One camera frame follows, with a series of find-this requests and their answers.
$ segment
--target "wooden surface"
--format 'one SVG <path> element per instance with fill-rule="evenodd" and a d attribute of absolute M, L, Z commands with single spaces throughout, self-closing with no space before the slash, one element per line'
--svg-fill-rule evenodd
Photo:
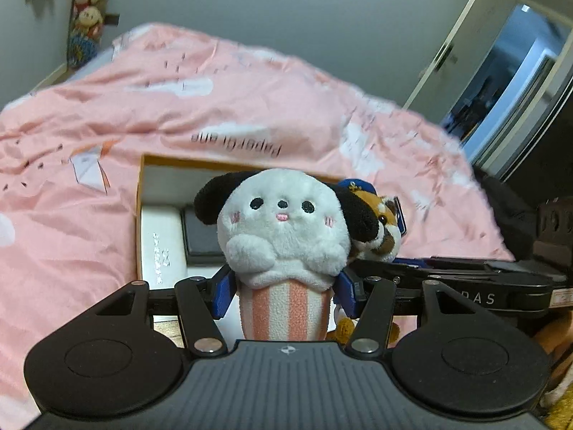
<path fill-rule="evenodd" d="M 181 337 L 181 330 L 177 320 L 158 321 L 153 324 L 153 329 L 160 332 L 162 335 L 167 336 L 178 347 L 183 347 L 183 338 Z"/>

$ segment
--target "pink comforter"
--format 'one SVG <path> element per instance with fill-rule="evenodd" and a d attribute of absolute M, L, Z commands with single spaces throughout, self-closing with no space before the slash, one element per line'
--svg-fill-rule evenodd
<path fill-rule="evenodd" d="M 33 344 L 135 277 L 142 152 L 365 178 L 402 202 L 400 256 L 509 257 L 458 143 L 420 116 L 297 58 L 134 31 L 108 66 L 0 115 L 2 428 Z"/>

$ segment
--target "metal screw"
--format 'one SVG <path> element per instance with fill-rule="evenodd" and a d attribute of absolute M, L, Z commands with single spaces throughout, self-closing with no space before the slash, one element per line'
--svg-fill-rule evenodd
<path fill-rule="evenodd" d="M 378 350 L 380 344 L 378 341 L 370 338 L 358 338 L 352 341 L 352 349 L 363 354 L 371 354 Z"/>
<path fill-rule="evenodd" d="M 202 353 L 216 353 L 219 349 L 223 347 L 223 343 L 217 338 L 201 338 L 195 341 L 193 344 L 195 349 Z"/>

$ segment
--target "blue gripper pad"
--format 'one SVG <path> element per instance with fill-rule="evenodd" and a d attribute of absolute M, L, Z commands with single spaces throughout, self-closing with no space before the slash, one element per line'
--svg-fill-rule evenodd
<path fill-rule="evenodd" d="M 362 283 L 359 280 L 353 280 L 343 270 L 336 277 L 332 289 L 334 290 L 334 303 L 342 306 L 348 318 L 357 319 L 366 304 Z"/>
<path fill-rule="evenodd" d="M 428 264 L 426 264 L 426 262 L 424 261 L 423 258 L 399 258 L 399 257 L 396 257 L 392 261 L 392 263 L 398 264 L 398 265 L 408 265 L 408 266 L 420 267 L 420 268 L 429 268 Z"/>
<path fill-rule="evenodd" d="M 219 320 L 225 316 L 228 306 L 231 305 L 236 292 L 237 280 L 235 279 L 235 273 L 227 267 L 227 272 L 217 281 L 215 286 L 213 303 L 211 304 L 211 316 L 215 320 Z"/>

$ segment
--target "calico cat plush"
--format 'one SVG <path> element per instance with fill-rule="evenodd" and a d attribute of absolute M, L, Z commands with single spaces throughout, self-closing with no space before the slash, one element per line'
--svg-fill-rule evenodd
<path fill-rule="evenodd" d="M 378 234 L 371 241 L 352 241 L 351 258 L 391 262 L 398 255 L 402 235 L 398 227 L 398 209 L 393 198 L 376 195 L 374 187 L 360 179 L 346 179 L 339 183 L 366 202 L 379 222 Z"/>

